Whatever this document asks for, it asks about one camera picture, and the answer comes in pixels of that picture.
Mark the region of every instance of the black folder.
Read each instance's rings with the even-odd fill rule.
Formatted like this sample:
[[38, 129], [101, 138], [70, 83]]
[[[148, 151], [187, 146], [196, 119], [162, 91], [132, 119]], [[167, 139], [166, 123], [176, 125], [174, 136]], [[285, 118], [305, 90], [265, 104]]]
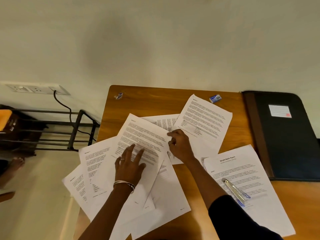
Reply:
[[320, 146], [301, 99], [281, 92], [242, 94], [270, 180], [320, 181]]

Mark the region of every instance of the black metal frame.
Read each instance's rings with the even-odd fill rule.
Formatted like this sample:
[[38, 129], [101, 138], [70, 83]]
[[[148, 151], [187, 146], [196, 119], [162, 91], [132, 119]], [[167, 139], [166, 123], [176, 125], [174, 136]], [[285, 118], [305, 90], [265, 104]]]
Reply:
[[[48, 110], [31, 110], [31, 109], [12, 109], [12, 111], [19, 111], [19, 112], [34, 112], [34, 113], [54, 113], [54, 114], [70, 114], [69, 112], [61, 112], [61, 111], [48, 111]], [[10, 141], [10, 142], [20, 142], [20, 143], [32, 143], [32, 144], [40, 144], [40, 145], [53, 145], [53, 146], [66, 146], [66, 149], [60, 148], [36, 148], [36, 150], [45, 150], [45, 151], [76, 151], [79, 150], [74, 149], [73, 144], [75, 142], [88, 142], [88, 146], [92, 144], [94, 133], [96, 128], [100, 127], [100, 124], [95, 121], [91, 116], [89, 116], [84, 110], [80, 110], [79, 112], [71, 112], [72, 115], [78, 115], [75, 122], [62, 122], [62, 121], [45, 121], [45, 120], [34, 120], [34, 119], [22, 119], [25, 121], [30, 121], [33, 123], [43, 123], [46, 125], [65, 125], [65, 126], [72, 126], [72, 132], [60, 132], [60, 131], [48, 131], [48, 130], [34, 130], [34, 129], [22, 129], [21, 131], [25, 132], [39, 132], [39, 133], [53, 133], [53, 134], [64, 134], [70, 135], [69, 140], [50, 140], [50, 139], [39, 139], [39, 141], [18, 141], [18, 140], [2, 140], [2, 141]], [[91, 123], [80, 123], [82, 116], [87, 116]], [[79, 127], [92, 127], [89, 140], [75, 140]], [[50, 141], [57, 141], [57, 142], [68, 142], [66, 143], [50, 143]]]

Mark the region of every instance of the electrical outlet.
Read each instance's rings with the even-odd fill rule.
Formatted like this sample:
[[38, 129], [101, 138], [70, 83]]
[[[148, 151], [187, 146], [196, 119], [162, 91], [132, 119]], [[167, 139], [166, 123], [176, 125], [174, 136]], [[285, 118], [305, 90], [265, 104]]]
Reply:
[[70, 95], [70, 93], [68, 93], [62, 86], [56, 83], [30, 83], [6, 81], [1, 83], [11, 88], [13, 92], [54, 94], [54, 90], [56, 90], [57, 95]]

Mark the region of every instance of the wooden desk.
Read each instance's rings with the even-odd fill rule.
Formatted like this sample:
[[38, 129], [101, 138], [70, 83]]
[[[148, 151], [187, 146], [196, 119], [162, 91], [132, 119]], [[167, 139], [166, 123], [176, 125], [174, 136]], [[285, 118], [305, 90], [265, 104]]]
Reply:
[[[119, 92], [123, 92], [123, 97], [119, 100], [114, 99]], [[248, 144], [254, 146], [241, 93], [117, 85], [109, 89], [98, 141], [116, 136], [129, 113], [138, 117], [179, 114], [192, 94], [205, 100], [208, 100], [210, 96], [220, 94], [222, 100], [216, 105], [233, 113], [219, 153]], [[189, 170], [184, 164], [173, 167], [191, 211], [140, 239], [219, 239]], [[286, 239], [319, 239], [320, 183], [278, 181], [272, 182], [272, 185], [297, 233]], [[74, 239], [79, 238], [88, 224], [89, 220], [81, 210]]]

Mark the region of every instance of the person's left hand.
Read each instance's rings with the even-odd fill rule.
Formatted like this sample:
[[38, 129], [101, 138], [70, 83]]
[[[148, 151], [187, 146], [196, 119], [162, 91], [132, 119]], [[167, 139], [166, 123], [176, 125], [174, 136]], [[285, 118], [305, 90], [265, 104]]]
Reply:
[[141, 149], [136, 155], [134, 161], [131, 161], [134, 144], [127, 147], [115, 161], [115, 181], [123, 180], [137, 186], [141, 179], [142, 171], [146, 167], [145, 163], [139, 165], [144, 149]]

